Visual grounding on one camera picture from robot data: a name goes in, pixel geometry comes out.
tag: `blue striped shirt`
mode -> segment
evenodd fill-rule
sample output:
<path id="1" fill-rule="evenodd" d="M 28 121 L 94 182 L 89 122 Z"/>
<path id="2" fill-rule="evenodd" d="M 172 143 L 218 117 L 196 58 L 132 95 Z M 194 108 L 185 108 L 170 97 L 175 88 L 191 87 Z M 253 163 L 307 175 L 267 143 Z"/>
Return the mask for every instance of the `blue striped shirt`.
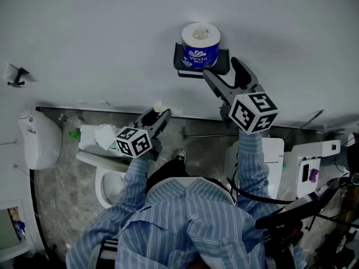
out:
<path id="1" fill-rule="evenodd" d="M 261 135 L 240 132 L 241 189 L 268 197 L 268 167 Z M 265 230 L 255 221 L 276 205 L 239 196 L 237 206 L 216 185 L 197 179 L 184 187 L 176 179 L 145 195 L 145 159 L 133 160 L 118 201 L 83 231 L 66 255 L 67 267 L 86 269 L 94 248 L 118 238 L 115 268 L 186 268 L 199 255 L 210 268 L 265 268 Z M 294 248 L 296 268 L 305 262 Z"/>

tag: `purple object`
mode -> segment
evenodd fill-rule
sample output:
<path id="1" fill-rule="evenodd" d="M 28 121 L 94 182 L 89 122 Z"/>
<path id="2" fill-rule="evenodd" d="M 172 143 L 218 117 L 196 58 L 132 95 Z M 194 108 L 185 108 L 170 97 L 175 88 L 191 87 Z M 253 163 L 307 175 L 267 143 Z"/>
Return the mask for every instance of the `purple object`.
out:
<path id="1" fill-rule="evenodd" d="M 313 182 L 315 183 L 316 182 L 316 176 L 319 174 L 319 170 L 313 168 L 311 171 L 310 171 L 310 175 L 309 175 L 309 180 L 310 182 Z"/>

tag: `black wall-mounted holder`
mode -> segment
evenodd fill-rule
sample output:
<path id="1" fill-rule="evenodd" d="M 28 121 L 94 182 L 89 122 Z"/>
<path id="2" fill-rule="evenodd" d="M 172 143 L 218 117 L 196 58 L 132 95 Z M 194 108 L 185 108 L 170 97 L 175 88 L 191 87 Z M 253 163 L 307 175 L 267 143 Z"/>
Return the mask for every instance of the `black wall-mounted holder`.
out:
<path id="1" fill-rule="evenodd" d="M 17 75 L 16 75 L 16 78 L 15 78 L 14 82 L 13 83 L 7 82 L 7 84 L 9 86 L 13 86 L 13 87 L 22 87 L 25 84 L 25 82 L 24 81 L 20 82 L 20 77 L 22 75 L 26 75 L 28 73 L 29 72 L 27 70 L 25 70 L 24 68 L 17 69 Z"/>
<path id="2" fill-rule="evenodd" d="M 173 66 L 177 70 L 178 76 L 183 78 L 203 78 L 203 69 L 190 69 L 183 63 L 183 48 L 182 44 L 177 44 L 174 49 Z M 230 68 L 229 65 L 229 50 L 219 50 L 218 59 L 216 64 L 209 68 L 212 73 L 217 75 L 228 74 Z"/>

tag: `vinda logo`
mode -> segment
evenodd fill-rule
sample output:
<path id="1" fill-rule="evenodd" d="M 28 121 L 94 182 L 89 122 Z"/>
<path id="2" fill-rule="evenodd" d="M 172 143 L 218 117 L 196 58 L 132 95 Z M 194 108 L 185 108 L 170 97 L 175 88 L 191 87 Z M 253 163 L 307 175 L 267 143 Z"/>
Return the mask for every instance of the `vinda logo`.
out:
<path id="1" fill-rule="evenodd" d="M 194 63 L 203 63 L 204 61 L 207 60 L 206 55 L 207 55 L 207 53 L 205 53 L 205 52 L 203 52 L 203 51 L 198 51 L 198 50 L 195 50 L 195 52 L 193 52 L 193 51 L 189 51 L 189 52 L 188 52 L 189 58 L 190 58 Z"/>

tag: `marble tile floor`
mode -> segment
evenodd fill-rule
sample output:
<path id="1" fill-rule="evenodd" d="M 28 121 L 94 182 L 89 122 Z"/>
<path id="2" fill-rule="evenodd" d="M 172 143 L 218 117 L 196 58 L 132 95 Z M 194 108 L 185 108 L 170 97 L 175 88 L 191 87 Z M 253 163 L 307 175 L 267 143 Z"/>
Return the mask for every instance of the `marble tile floor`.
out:
<path id="1" fill-rule="evenodd" d="M 82 117 L 85 124 L 108 123 L 119 128 L 134 121 L 137 115 L 53 108 L 40 108 L 40 111 L 63 129 L 62 151 L 58 163 L 53 168 L 36 171 L 34 179 L 38 213 L 47 245 L 49 248 L 56 245 L 60 259 L 65 260 L 67 245 L 72 244 L 87 224 L 104 208 L 95 194 L 96 168 L 75 158 L 78 152 L 77 139 L 69 137 L 67 133 L 75 131 L 76 128 L 71 122 L 59 122 L 58 117 L 64 113 L 69 120 Z M 151 162 L 149 175 L 173 158 L 179 149 L 184 149 L 187 153 L 186 169 L 189 175 L 217 178 L 223 182 L 225 149 L 232 145 L 237 137 L 184 140 L 181 133 L 183 127 L 190 134 L 230 133 L 220 121 L 172 118 L 160 135 L 163 151 L 157 162 Z M 293 129 L 273 127 L 269 134 L 271 137 L 284 138 L 291 132 Z M 286 141 L 286 148 L 325 138 L 324 135 L 311 131 L 301 131 Z M 336 211 L 339 210 L 337 203 L 334 203 L 336 206 L 333 207 Z M 327 228 L 332 226 L 330 221 L 327 222 Z"/>

